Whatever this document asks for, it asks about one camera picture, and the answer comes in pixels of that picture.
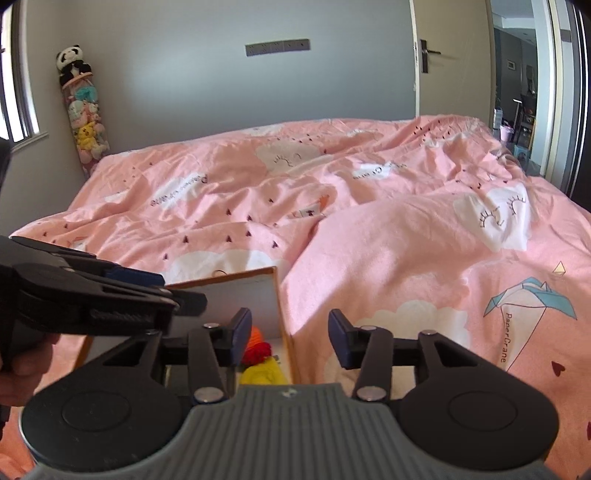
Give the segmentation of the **person left hand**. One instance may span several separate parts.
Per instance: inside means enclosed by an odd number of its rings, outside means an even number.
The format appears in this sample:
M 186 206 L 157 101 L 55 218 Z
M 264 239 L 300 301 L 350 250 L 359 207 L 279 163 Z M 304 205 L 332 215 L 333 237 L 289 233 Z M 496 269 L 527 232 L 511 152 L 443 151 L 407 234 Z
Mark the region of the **person left hand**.
M 60 335 L 49 334 L 33 350 L 15 357 L 8 372 L 1 373 L 1 404 L 9 407 L 24 406 L 34 395 L 42 377 L 49 371 L 53 348 Z

